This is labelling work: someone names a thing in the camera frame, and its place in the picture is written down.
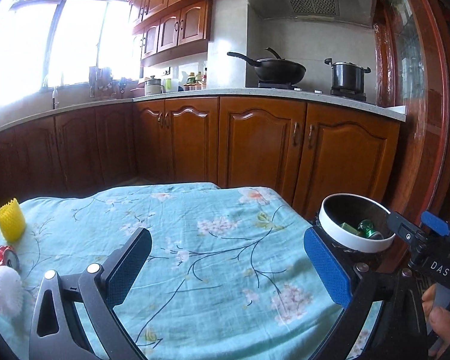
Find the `person's right hand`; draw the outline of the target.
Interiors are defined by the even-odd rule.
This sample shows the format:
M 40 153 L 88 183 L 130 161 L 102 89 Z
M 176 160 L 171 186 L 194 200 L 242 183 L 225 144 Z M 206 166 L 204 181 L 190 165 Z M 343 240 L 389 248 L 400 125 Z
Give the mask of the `person's right hand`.
M 450 311 L 447 311 L 441 306 L 434 305 L 436 290 L 437 285 L 434 283 L 422 296 L 425 319 L 430 322 L 435 334 L 443 340 L 443 344 L 439 349 L 428 350 L 428 355 L 433 359 L 439 359 L 450 345 Z

